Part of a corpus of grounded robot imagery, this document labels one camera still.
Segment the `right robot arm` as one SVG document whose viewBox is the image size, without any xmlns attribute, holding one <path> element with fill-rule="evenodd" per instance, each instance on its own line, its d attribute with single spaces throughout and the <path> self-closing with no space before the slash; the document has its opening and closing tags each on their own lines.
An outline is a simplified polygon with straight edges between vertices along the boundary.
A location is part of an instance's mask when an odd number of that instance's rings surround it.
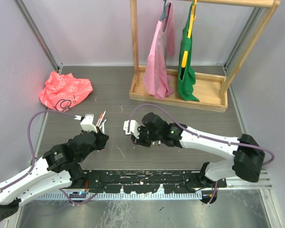
<svg viewBox="0 0 285 228">
<path fill-rule="evenodd" d="M 199 182 L 204 187 L 229 177 L 252 183 L 259 180 L 265 152 L 248 134 L 225 137 L 205 133 L 184 124 L 167 123 L 153 112 L 143 117 L 142 124 L 135 120 L 125 121 L 123 130 L 134 144 L 144 147 L 160 141 L 168 147 L 196 149 L 222 157 L 220 162 L 208 161 L 202 165 Z"/>
</svg>

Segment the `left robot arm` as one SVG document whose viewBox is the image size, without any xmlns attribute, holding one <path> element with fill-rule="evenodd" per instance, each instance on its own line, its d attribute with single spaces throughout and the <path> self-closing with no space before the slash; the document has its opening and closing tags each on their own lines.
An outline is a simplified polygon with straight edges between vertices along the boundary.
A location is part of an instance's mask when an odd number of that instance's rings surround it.
<svg viewBox="0 0 285 228">
<path fill-rule="evenodd" d="M 102 132 L 83 131 L 68 142 L 53 146 L 30 167 L 1 182 L 0 221 L 51 191 L 83 187 L 86 174 L 80 163 L 91 152 L 103 150 L 108 140 L 109 136 Z"/>
</svg>

